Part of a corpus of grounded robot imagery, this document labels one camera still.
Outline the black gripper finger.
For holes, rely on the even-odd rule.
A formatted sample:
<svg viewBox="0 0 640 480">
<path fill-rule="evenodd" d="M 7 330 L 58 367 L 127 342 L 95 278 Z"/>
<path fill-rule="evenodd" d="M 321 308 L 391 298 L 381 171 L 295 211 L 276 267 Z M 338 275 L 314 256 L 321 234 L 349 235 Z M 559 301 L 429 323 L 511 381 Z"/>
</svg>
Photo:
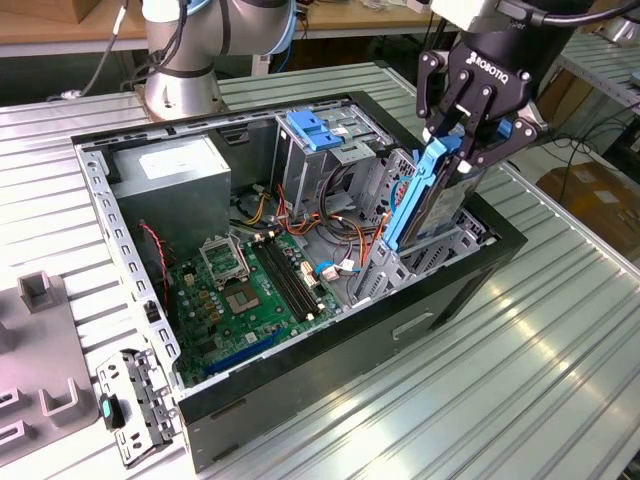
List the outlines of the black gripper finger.
<svg viewBox="0 0 640 480">
<path fill-rule="evenodd" d="M 473 73 L 449 63 L 445 51 L 423 51 L 419 59 L 416 114 L 431 137 L 447 134 L 462 112 L 456 107 L 469 89 Z"/>
<path fill-rule="evenodd" d="M 457 150 L 457 171 L 461 174 L 503 161 L 536 140 L 542 129 L 526 117 L 518 116 L 510 123 L 508 135 L 501 142 L 494 141 L 494 136 L 500 133 L 501 121 L 490 121 L 488 112 L 496 96 L 491 86 L 483 86 L 476 96 L 462 143 Z"/>
</svg>

